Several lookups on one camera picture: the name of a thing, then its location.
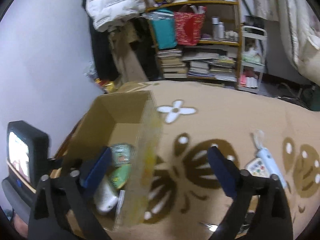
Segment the small white charger block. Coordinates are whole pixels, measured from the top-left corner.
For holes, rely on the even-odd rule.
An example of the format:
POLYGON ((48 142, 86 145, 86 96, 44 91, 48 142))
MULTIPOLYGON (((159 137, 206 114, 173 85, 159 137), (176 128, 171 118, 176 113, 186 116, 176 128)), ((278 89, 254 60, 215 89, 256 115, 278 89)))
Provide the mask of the small white charger block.
POLYGON ((107 176, 104 176, 94 193, 93 201, 101 215, 109 213, 118 202, 118 194, 107 176))

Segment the white remote control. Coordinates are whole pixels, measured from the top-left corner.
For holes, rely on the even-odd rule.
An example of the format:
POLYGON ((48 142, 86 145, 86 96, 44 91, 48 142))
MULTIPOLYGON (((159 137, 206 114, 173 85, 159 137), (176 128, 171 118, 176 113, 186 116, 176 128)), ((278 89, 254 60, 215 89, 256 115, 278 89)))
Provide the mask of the white remote control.
POLYGON ((260 158, 255 158, 252 161, 250 161, 246 166, 245 169, 255 177, 262 177, 262 178, 269 178, 270 173, 268 169, 266 168, 265 164, 263 163, 263 160, 260 158))

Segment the light blue power bank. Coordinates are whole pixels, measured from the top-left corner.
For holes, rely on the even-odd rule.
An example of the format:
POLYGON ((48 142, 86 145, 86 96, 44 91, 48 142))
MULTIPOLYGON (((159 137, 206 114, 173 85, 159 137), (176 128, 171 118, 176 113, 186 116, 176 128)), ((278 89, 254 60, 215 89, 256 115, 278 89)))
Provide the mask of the light blue power bank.
POLYGON ((257 148, 256 156, 260 158, 263 163, 265 164, 266 169, 268 170, 269 174, 276 174, 285 189, 287 187, 287 183, 276 164, 271 152, 263 145, 264 142, 264 132, 262 130, 256 129, 253 133, 253 141, 257 148))

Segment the white box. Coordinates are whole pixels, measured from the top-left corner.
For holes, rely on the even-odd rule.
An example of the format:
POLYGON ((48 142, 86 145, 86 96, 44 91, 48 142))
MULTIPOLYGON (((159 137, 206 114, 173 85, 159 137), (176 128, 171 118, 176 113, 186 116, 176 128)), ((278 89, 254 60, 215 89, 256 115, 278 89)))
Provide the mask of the white box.
POLYGON ((121 208, 124 202, 125 198, 125 190, 120 190, 118 202, 117 202, 117 208, 116 208, 116 217, 115 217, 115 227, 119 227, 120 225, 120 219, 121 219, 121 208))

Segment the yellow oval case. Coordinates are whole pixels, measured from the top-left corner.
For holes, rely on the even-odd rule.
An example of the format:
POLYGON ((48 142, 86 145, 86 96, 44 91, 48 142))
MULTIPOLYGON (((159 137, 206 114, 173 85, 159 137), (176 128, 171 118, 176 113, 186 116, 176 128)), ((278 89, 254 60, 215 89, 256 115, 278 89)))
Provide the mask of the yellow oval case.
POLYGON ((116 190, 123 188, 129 178, 131 172, 131 164, 122 165, 113 170, 108 176, 111 184, 116 190))

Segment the round tin keychain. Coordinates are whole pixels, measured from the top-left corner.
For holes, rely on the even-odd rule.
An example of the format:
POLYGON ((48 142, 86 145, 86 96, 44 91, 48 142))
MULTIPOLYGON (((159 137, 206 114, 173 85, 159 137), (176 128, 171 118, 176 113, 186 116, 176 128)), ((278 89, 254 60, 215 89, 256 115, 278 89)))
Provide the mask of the round tin keychain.
POLYGON ((134 151, 134 146, 127 143, 112 145, 111 153, 113 165, 115 167, 121 167, 123 165, 129 164, 134 151))

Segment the beige patterned blanket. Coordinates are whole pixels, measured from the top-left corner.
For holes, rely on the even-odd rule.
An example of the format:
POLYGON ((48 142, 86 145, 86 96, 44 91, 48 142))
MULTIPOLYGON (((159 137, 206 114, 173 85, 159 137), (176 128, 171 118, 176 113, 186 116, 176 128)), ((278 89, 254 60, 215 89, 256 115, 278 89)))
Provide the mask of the beige patterned blanket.
POLYGON ((232 201, 207 149, 217 146, 244 168, 256 155, 256 129, 287 183, 293 237, 306 230, 319 210, 318 112, 198 82, 129 82, 116 93, 145 90, 162 121, 148 207, 140 224, 107 230, 113 239, 208 239, 204 223, 220 223, 232 201))

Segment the plastic bag of snacks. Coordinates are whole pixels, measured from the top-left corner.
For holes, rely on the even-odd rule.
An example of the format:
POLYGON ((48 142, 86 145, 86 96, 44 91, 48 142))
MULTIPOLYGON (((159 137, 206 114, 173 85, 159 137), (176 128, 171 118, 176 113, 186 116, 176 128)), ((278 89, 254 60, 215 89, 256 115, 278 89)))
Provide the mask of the plastic bag of snacks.
POLYGON ((94 64, 91 64, 84 69, 84 75, 89 78, 92 83, 98 86, 105 94, 111 94, 117 91, 116 85, 113 81, 101 80, 98 77, 98 73, 94 64))

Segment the open cardboard box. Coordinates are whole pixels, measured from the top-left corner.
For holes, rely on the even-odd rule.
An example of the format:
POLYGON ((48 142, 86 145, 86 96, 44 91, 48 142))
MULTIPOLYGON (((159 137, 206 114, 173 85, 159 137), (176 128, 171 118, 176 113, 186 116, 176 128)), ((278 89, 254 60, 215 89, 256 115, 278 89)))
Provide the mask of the open cardboard box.
MULTIPOLYGON (((119 143, 133 145, 131 172, 125 184, 119 227, 140 224, 148 207, 162 121, 149 90, 105 94, 97 97, 71 137, 63 158, 63 175, 76 161, 97 157, 104 146, 119 143)), ((101 215, 92 209, 101 226, 115 231, 116 214, 101 215)))

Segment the black coat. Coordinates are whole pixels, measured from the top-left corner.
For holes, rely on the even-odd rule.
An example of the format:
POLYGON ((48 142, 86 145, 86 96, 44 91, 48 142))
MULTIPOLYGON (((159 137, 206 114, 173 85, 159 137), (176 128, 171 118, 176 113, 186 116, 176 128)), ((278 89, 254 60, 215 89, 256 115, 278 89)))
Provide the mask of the black coat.
POLYGON ((101 80, 115 81, 119 76, 111 52, 108 32, 99 32, 93 26, 93 20, 88 15, 89 33, 95 68, 101 80))

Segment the white puffer jacket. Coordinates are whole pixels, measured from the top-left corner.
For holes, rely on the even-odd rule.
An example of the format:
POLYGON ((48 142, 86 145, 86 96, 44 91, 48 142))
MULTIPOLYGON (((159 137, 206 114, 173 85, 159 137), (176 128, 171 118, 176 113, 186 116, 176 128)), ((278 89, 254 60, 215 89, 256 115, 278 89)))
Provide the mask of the white puffer jacket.
POLYGON ((146 9, 143 0, 86 0, 85 9, 96 31, 113 31, 146 9))

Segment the stack of books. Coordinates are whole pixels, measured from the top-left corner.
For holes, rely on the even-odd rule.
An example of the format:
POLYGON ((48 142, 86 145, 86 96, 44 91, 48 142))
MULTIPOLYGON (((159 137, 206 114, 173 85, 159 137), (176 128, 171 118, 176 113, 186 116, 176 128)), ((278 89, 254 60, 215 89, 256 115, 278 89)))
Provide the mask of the stack of books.
POLYGON ((186 79, 188 67, 182 61, 182 50, 179 48, 159 50, 156 54, 164 79, 186 79))

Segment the white rolling cart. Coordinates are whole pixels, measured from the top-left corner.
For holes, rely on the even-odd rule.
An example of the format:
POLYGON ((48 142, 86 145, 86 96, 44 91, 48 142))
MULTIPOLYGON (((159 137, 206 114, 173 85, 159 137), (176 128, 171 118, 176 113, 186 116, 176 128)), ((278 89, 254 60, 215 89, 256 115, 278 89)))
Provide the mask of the white rolling cart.
POLYGON ((237 89, 258 94, 266 72, 267 32, 263 28, 243 25, 241 33, 242 51, 237 89))

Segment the teal bag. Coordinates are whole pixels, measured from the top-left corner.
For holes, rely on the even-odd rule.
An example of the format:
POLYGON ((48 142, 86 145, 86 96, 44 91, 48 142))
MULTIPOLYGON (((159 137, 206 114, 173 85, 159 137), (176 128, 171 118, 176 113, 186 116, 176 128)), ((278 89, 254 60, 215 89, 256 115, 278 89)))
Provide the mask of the teal bag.
POLYGON ((149 13, 149 19, 155 32, 158 49, 176 47, 174 13, 167 9, 160 9, 149 13))

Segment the wooden bookshelf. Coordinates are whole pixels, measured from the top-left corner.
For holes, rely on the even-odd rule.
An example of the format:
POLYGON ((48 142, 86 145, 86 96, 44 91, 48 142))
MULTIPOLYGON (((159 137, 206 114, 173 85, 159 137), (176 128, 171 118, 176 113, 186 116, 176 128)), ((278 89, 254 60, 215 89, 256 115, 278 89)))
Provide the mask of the wooden bookshelf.
POLYGON ((155 60, 168 80, 237 83, 239 0, 144 0, 155 60))

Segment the red gift bag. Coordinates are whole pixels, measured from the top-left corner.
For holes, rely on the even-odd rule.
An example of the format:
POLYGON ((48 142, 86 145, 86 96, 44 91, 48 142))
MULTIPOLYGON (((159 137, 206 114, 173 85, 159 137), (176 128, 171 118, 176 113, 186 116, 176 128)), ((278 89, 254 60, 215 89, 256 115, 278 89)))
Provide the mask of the red gift bag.
POLYGON ((206 7, 186 4, 174 12, 175 34, 178 45, 195 46, 201 37, 206 7))

